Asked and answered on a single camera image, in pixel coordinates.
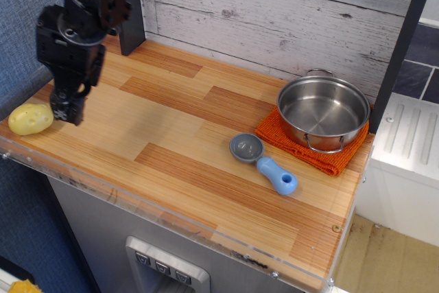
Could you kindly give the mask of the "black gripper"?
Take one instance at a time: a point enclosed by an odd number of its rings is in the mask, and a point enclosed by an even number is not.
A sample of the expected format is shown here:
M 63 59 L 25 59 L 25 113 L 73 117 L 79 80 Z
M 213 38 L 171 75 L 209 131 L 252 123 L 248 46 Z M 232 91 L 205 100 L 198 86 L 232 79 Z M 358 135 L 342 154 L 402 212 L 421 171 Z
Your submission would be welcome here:
M 63 14 L 59 5 L 47 6 L 40 13 L 37 58 L 54 78 L 50 95 L 54 118 L 78 126 L 83 120 L 85 97 L 99 81 L 106 48 L 101 36 L 91 44 L 77 44 L 78 35 L 64 22 Z

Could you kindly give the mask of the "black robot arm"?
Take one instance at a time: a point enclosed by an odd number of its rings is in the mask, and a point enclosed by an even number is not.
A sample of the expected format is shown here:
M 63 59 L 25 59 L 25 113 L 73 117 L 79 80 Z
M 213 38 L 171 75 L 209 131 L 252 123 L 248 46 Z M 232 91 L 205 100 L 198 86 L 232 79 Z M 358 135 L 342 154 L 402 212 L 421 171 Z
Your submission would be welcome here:
M 46 6 L 36 24 L 38 61 L 51 71 L 50 105 L 56 119 L 79 125 L 86 96 L 96 86 L 107 35 L 130 18 L 128 0 L 64 0 Z

